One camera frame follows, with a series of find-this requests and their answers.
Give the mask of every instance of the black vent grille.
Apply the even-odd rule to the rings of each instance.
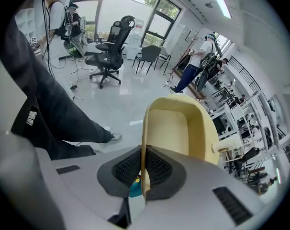
[[[112,167],[113,176],[127,187],[133,184],[141,170],[141,149]]]
[[[72,171],[75,171],[75,170],[79,170],[79,169],[80,169],[79,166],[71,165],[71,166],[59,168],[59,169],[56,169],[56,170],[57,170],[58,174],[64,174],[64,173],[69,173],[69,172],[72,172]]]
[[[232,220],[240,225],[252,217],[250,212],[242,203],[228,190],[227,187],[218,187],[213,189],[214,194],[220,200],[221,204],[227,210]]]

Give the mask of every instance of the chair armrest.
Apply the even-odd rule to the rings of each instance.
[[[103,44],[109,44],[109,45],[114,45],[114,44],[115,44],[115,43],[107,42],[107,41],[103,41],[102,43],[103,43]]]

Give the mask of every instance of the vent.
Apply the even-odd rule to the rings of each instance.
[[[240,225],[252,215],[242,205],[242,203],[228,190],[227,187],[218,187],[213,189],[214,194],[219,199],[225,210],[228,212],[236,225]]]
[[[57,170],[58,174],[64,174],[64,173],[69,173],[69,172],[76,171],[76,170],[79,170],[79,169],[80,169],[79,166],[71,165],[71,166],[59,168],[59,169],[56,169],[56,170]]]

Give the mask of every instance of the floor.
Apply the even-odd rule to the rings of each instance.
[[[90,73],[99,71],[95,66],[71,62],[68,58],[60,61],[60,67],[65,66],[64,68],[54,69],[60,71],[70,84],[77,84],[74,102],[90,119],[111,132],[123,135],[122,141],[116,144],[83,143],[91,145],[96,151],[110,152],[140,145],[146,108],[156,98],[171,94],[169,87],[165,85],[170,77],[163,75],[165,66],[160,68],[157,64],[156,70],[152,66],[146,75],[149,63],[146,62],[137,74],[136,67],[132,68],[132,64],[133,60],[125,60],[119,69],[118,78],[122,80],[121,85],[108,78],[103,83],[103,89],[98,86],[102,77],[89,79]],[[170,85],[179,82],[176,74],[173,74],[173,77]],[[188,88],[184,93],[195,98]]]

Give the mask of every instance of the sneaker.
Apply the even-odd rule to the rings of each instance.
[[[112,143],[119,142],[123,137],[121,134],[118,134],[118,133],[111,133],[111,136],[112,136],[112,139],[109,142],[112,142]]]
[[[170,90],[176,93],[176,89],[174,87],[170,87]]]

